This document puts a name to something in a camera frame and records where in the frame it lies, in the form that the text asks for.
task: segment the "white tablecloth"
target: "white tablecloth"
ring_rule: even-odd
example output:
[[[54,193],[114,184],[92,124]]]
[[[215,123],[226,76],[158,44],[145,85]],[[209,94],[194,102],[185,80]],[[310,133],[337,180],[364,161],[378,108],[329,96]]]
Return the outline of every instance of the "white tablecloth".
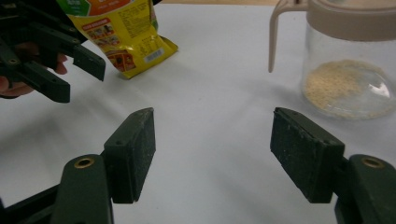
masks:
[[[10,206],[59,183],[75,157],[99,154],[136,110],[153,107],[157,152],[139,202],[114,205],[117,224],[334,224],[310,204],[270,151],[275,107],[299,111],[346,144],[396,164],[396,115],[326,118],[301,99],[304,13],[280,17],[275,71],[267,72],[273,7],[155,7],[159,34],[179,46],[130,80],[108,63],[104,82],[71,64],[71,103],[39,93],[0,100],[0,197]],[[101,54],[91,43],[85,46]]]

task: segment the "jar handle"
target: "jar handle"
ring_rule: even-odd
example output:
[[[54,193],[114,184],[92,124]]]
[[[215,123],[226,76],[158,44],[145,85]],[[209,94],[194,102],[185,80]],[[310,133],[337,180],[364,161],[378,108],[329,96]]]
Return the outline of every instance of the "jar handle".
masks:
[[[277,38],[277,19],[280,14],[288,11],[307,11],[308,0],[280,0],[271,15],[270,20],[270,51],[268,58],[268,71],[274,70]]]

